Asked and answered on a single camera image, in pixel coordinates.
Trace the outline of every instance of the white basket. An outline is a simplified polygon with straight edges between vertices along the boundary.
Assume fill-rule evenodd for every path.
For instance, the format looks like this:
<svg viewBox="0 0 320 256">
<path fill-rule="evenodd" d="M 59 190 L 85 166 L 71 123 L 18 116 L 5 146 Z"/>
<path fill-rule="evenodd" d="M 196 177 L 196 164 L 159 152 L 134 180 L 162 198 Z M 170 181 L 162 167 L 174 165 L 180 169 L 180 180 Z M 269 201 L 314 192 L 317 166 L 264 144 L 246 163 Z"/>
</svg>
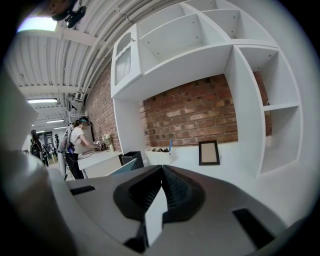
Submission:
<svg viewBox="0 0 320 256">
<path fill-rule="evenodd" d="M 146 159 L 148 160 L 148 165 L 169 165 L 174 160 L 172 157 L 172 150 L 170 152 L 152 152 L 155 149 L 169 149 L 168 147 L 150 147 L 145 151 Z"/>
</svg>

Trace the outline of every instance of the white tabletop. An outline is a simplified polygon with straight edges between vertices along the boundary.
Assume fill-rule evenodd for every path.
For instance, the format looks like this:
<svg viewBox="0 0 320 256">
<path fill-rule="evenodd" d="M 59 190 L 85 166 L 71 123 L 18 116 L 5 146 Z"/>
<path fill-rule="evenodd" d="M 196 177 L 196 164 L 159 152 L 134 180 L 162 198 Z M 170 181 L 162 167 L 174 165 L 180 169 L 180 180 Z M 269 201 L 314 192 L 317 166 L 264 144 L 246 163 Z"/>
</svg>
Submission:
<svg viewBox="0 0 320 256">
<path fill-rule="evenodd" d="M 78 158 L 78 165 L 79 169 L 83 170 L 89 167 L 92 167 L 94 165 L 100 164 L 102 162 L 108 161 L 111 158 L 118 157 L 122 154 L 122 152 L 119 151 L 97 151 L 94 154 L 87 153 L 84 155 L 80 155 Z"/>
</svg>

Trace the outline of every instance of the person's arm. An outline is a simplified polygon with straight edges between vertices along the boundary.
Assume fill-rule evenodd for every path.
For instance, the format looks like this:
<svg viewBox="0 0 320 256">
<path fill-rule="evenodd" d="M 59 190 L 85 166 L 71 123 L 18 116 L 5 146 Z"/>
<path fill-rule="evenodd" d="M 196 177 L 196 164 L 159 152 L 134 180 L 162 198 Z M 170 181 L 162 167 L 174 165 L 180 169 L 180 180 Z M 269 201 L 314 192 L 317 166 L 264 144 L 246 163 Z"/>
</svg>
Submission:
<svg viewBox="0 0 320 256">
<path fill-rule="evenodd" d="M 90 148 L 90 149 L 96 149 L 96 146 L 95 144 L 91 143 L 89 140 L 87 140 L 86 136 L 84 134 L 81 134 L 80 136 L 80 139 L 82 140 L 82 142 L 84 143 L 84 145 L 87 147 L 87 148 Z"/>
</svg>

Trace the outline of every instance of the headset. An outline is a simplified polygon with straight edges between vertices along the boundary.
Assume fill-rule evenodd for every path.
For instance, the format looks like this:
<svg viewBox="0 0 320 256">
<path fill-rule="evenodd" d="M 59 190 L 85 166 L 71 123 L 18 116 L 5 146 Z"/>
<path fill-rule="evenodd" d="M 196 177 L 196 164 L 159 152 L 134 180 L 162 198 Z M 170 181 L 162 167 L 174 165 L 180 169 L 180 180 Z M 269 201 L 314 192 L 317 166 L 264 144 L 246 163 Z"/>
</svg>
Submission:
<svg viewBox="0 0 320 256">
<path fill-rule="evenodd" d="M 67 22 L 67 27 L 69 29 L 73 28 L 86 14 L 87 7 L 81 6 L 82 0 L 79 0 L 79 7 L 77 11 L 73 11 L 73 8 L 75 7 L 77 0 L 71 0 L 70 6 L 61 14 L 52 16 L 52 19 L 54 21 L 62 21 L 64 18 L 66 18 L 64 21 Z"/>
</svg>

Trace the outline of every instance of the black box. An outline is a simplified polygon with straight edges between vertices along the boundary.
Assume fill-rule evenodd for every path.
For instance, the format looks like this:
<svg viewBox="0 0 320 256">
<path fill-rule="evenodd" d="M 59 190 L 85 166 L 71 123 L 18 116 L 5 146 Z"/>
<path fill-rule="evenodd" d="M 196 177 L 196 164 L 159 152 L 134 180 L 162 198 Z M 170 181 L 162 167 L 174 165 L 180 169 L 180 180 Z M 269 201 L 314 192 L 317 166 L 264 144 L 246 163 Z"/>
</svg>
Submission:
<svg viewBox="0 0 320 256">
<path fill-rule="evenodd" d="M 121 165 L 125 165 L 132 161 L 133 159 L 136 159 L 134 165 L 132 166 L 131 170 L 136 170 L 144 166 L 144 162 L 142 161 L 142 156 L 140 151 L 130 151 L 129 153 L 126 153 L 124 155 L 121 155 Z"/>
</svg>

